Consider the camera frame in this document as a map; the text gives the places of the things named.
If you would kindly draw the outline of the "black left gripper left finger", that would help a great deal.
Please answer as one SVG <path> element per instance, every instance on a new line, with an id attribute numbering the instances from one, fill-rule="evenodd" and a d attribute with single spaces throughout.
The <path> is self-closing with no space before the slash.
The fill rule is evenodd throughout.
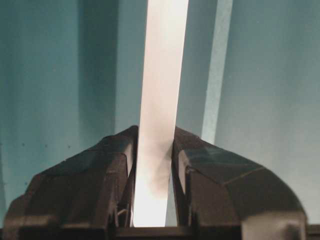
<path id="1" fill-rule="evenodd" d="M 132 218 L 138 127 L 36 174 L 12 201 L 5 240 L 106 240 Z"/>

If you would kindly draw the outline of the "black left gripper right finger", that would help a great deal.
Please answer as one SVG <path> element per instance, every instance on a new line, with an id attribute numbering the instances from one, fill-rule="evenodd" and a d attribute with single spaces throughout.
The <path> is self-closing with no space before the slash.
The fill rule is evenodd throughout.
<path id="1" fill-rule="evenodd" d="M 303 206 L 276 174 L 176 128 L 172 173 L 177 223 L 199 240 L 304 240 Z"/>

